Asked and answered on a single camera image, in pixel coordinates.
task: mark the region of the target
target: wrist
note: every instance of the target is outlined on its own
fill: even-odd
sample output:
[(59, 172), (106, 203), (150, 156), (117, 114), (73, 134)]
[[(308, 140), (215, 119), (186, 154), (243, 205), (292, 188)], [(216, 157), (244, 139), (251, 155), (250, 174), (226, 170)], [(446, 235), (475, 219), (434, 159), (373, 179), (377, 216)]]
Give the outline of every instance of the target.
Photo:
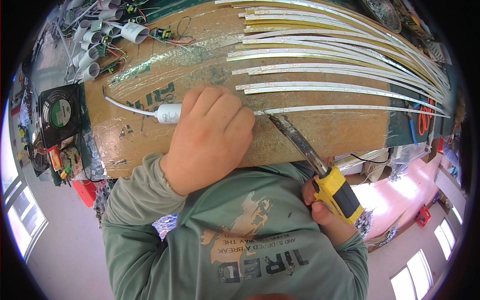
[(163, 177), (170, 185), (170, 188), (178, 195), (186, 196), (189, 191), (184, 188), (181, 179), (176, 178), (175, 172), (168, 164), (168, 153), (160, 159), (160, 162), (158, 164), (163, 172)]

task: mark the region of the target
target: pink wall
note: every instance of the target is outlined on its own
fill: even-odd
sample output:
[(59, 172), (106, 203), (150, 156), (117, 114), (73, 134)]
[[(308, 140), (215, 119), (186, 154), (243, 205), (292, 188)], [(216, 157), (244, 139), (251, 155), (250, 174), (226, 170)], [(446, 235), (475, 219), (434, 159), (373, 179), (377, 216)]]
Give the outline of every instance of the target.
[(432, 271), (433, 282), (438, 280), (446, 267), (446, 260), (434, 231), (444, 218), (453, 223), (452, 228), (458, 228), (459, 224), (454, 217), (446, 217), (438, 203), (429, 211), (432, 217), (425, 227), (415, 223), (390, 243), (368, 255), (370, 282), (367, 299), (395, 300), (390, 278), (420, 249), (423, 250)]

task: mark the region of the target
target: floor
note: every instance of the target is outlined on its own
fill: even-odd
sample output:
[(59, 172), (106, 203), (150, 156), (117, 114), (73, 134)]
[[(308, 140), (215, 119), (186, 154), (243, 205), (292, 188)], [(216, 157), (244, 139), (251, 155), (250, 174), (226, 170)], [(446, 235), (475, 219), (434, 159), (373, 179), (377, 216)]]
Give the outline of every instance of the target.
[(448, 159), (438, 153), (428, 164), (421, 159), (411, 162), (398, 181), (389, 182), (387, 178), (353, 187), (362, 206), (374, 209), (367, 238), (382, 234), (404, 211), (399, 228), (413, 219), (418, 210), (437, 194), (439, 189), (433, 179), (438, 166), (447, 167), (448, 163)]

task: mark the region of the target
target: pliers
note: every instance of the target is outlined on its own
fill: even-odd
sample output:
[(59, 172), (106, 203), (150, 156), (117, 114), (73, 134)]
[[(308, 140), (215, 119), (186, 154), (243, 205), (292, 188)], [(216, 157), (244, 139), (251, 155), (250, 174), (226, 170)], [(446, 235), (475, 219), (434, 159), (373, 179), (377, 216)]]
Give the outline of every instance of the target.
[[(413, 109), (413, 106), (410, 104), (410, 102), (405, 101), (405, 106), (408, 109)], [(412, 113), (411, 112), (404, 112), (408, 116), (408, 123), (410, 125), (410, 133), (412, 135), (412, 140), (415, 146), (418, 146), (419, 144), (417, 143), (417, 138), (415, 137), (415, 130), (413, 129), (413, 119), (412, 119)]]

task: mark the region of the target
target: plastic bag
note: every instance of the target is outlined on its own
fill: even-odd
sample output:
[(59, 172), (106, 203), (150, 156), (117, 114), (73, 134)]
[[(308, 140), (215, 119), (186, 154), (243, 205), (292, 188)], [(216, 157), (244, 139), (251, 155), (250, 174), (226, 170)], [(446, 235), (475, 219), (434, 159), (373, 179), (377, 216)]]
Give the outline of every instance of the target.
[(418, 146), (415, 144), (405, 145), (402, 148), (400, 157), (392, 159), (389, 166), (392, 167), (392, 174), (388, 177), (389, 181), (397, 181), (400, 179), (400, 175), (404, 174), (407, 171), (408, 165), (410, 162), (422, 158), (428, 153), (425, 152), (425, 147), (427, 142), (419, 143)]

